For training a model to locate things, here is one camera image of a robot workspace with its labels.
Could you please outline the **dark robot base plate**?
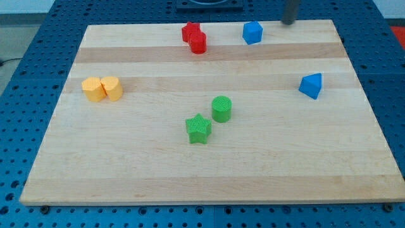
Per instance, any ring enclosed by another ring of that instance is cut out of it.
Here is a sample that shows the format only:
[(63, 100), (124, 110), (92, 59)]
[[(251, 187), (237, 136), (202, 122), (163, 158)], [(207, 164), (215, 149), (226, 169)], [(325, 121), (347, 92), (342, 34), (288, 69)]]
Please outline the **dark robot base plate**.
[(242, 10), (244, 0), (176, 0), (177, 11)]

